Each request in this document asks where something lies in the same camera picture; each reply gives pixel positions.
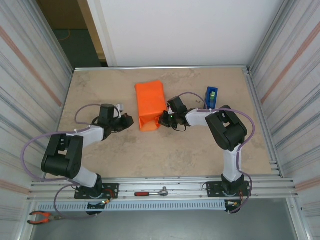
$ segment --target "marble-pattern surface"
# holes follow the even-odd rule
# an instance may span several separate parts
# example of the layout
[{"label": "marble-pattern surface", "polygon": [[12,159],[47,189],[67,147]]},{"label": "marble-pattern surface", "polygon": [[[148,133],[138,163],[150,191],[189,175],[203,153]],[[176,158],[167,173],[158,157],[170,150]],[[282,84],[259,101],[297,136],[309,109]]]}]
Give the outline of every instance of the marble-pattern surface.
[{"label": "marble-pattern surface", "polygon": [[[76,111],[91,103],[124,104],[124,112],[134,125],[83,151],[82,164],[105,178],[173,177],[220,175],[224,168],[223,151],[208,127],[189,127],[186,132],[160,127],[140,132],[135,84],[160,80],[165,99],[183,92],[205,96],[208,86],[218,88],[217,107],[229,105],[243,111],[257,125],[253,139],[243,148],[242,169],[249,174],[270,174],[270,158],[258,118],[241,68],[107,69],[75,71],[61,119],[60,130],[85,127],[76,125]],[[193,95],[181,97],[188,108],[203,108]],[[92,106],[79,114],[79,121],[91,122],[99,114]],[[240,116],[250,134],[250,122]]]}]

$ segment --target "blue box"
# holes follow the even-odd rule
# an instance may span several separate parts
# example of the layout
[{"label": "blue box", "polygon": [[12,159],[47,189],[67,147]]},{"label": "blue box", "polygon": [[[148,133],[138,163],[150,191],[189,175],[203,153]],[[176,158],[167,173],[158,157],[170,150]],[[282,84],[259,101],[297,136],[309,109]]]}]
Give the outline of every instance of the blue box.
[{"label": "blue box", "polygon": [[[215,93],[213,101],[210,99],[210,96],[211,96],[212,92]],[[205,100],[205,103],[207,104],[209,109],[215,109],[216,108],[217,98],[218,98],[218,88],[208,86],[208,88],[206,89],[205,99],[204,100]]]}]

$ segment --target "orange-handled pliers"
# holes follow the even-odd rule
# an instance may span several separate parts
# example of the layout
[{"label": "orange-handled pliers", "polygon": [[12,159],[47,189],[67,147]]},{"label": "orange-handled pliers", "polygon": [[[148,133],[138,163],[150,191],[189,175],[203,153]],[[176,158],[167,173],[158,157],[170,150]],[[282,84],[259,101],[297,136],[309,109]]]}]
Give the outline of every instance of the orange-handled pliers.
[{"label": "orange-handled pliers", "polygon": [[40,225],[40,224],[47,224],[53,220],[61,220],[61,219],[65,219],[64,217],[62,216],[53,216],[50,212],[44,212],[44,211],[33,211],[29,214],[30,216],[32,215],[42,215],[44,216],[45,218],[40,220],[40,221],[27,221],[28,224],[31,224],[31,225]]}]

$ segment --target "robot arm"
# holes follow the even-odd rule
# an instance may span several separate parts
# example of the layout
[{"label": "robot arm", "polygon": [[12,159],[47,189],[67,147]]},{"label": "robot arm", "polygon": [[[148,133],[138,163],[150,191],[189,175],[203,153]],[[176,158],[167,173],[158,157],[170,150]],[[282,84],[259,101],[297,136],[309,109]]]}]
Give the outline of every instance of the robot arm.
[{"label": "robot arm", "polygon": [[[223,149],[222,186],[229,195],[239,190],[244,182],[244,176],[237,168],[237,151],[244,143],[248,131],[234,112],[195,108],[188,110],[181,99],[175,97],[168,101],[168,111],[163,112],[159,123],[174,129],[177,129],[178,125],[185,127],[208,126],[216,143]],[[241,169],[241,150],[239,167]]]},{"label": "robot arm", "polygon": [[88,192],[88,196],[99,196],[102,179],[99,174],[82,166],[83,148],[105,140],[111,133],[119,133],[129,128],[134,123],[133,118],[126,113],[121,115],[122,110],[122,104],[102,104],[99,116],[84,131],[51,136],[41,170],[71,179],[80,184],[83,190]]}]

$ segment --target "orange bag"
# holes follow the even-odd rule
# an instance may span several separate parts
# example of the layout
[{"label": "orange bag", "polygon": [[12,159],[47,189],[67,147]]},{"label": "orange bag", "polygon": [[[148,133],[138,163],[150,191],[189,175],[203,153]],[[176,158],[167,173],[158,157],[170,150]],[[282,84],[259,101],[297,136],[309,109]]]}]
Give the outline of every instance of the orange bag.
[{"label": "orange bag", "polygon": [[140,131],[154,131],[161,125],[159,117],[167,110],[164,85],[161,81],[137,83],[135,85],[138,103]]}]

